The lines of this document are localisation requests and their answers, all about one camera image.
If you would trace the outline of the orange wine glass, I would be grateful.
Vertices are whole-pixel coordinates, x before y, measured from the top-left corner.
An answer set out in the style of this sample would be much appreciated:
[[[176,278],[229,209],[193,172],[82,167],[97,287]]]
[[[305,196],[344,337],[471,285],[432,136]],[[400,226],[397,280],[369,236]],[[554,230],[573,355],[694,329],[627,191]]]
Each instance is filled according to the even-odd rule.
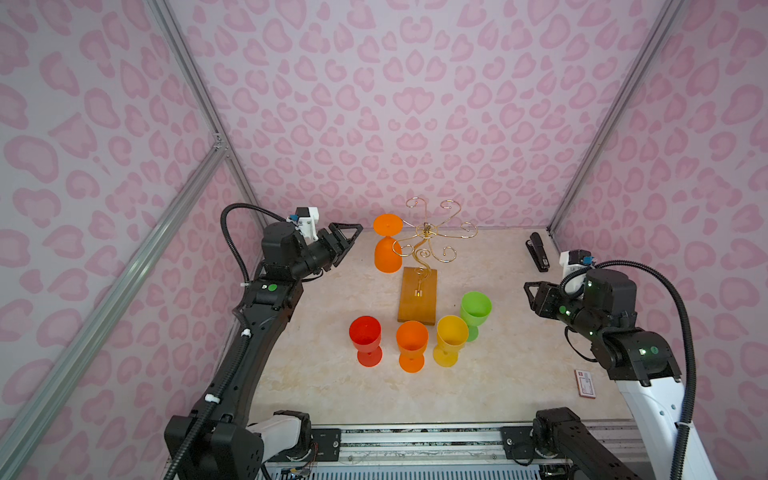
[[[375,267],[387,274],[397,272],[402,267],[401,248],[396,243],[395,236],[403,229],[403,221],[394,214],[382,214],[373,223],[374,231],[382,236],[374,250]]]
[[[396,332],[399,348],[399,365],[407,373],[415,374],[425,364],[424,352],[429,341],[429,332],[425,325],[417,321],[403,323]]]

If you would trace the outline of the green wine glass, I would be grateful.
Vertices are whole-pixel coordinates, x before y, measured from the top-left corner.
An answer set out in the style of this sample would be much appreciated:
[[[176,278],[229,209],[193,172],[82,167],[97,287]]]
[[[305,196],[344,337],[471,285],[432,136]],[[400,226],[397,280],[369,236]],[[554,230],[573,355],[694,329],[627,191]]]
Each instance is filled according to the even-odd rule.
[[[479,327],[487,320],[492,308],[492,301],[482,292],[470,291],[463,295],[460,303],[460,317],[469,330],[468,342],[478,338]]]

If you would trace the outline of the yellow wine glass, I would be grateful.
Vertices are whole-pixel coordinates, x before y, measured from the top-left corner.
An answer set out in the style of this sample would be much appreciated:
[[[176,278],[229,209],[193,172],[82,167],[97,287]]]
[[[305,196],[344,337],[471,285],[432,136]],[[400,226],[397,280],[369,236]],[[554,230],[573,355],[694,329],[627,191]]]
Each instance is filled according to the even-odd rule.
[[[467,324],[458,316],[447,315],[437,322],[436,336],[437,345],[433,349],[433,359],[441,367],[453,367],[469,338]]]

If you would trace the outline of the red wine glass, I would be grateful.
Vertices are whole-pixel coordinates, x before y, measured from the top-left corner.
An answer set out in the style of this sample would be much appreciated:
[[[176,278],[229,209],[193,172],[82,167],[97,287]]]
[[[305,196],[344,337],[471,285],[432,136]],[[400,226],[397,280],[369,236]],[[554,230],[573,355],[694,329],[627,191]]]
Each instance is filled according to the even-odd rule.
[[[362,366],[372,368],[381,362],[382,328],[376,318],[361,316],[355,319],[349,327],[349,337],[357,350],[357,360]]]

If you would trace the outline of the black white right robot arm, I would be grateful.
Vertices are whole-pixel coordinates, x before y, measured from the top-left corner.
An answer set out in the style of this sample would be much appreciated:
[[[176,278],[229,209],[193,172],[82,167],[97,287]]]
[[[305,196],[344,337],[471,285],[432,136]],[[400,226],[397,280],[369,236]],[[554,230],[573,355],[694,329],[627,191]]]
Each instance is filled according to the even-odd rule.
[[[685,364],[666,339],[637,325],[637,285],[625,268],[643,271],[670,294],[680,320]],[[716,474],[693,422],[697,372],[684,300],[658,270],[630,260],[583,265],[559,283],[526,282],[529,307],[590,343],[591,361],[619,389],[658,479],[713,479]]]

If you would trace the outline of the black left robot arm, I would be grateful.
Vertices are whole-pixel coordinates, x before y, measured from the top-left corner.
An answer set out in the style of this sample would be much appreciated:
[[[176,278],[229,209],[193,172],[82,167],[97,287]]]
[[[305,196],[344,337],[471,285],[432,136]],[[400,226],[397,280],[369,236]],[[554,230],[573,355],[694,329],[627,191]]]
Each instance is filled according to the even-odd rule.
[[[232,310],[240,332],[191,412],[173,416],[165,428],[168,479],[255,479],[277,455],[303,460],[315,450],[308,414],[281,410],[251,424],[250,409],[305,283],[338,266],[363,227],[332,222],[317,228],[310,207],[270,216],[274,221],[263,230],[256,269],[235,257],[244,275],[243,296]]]

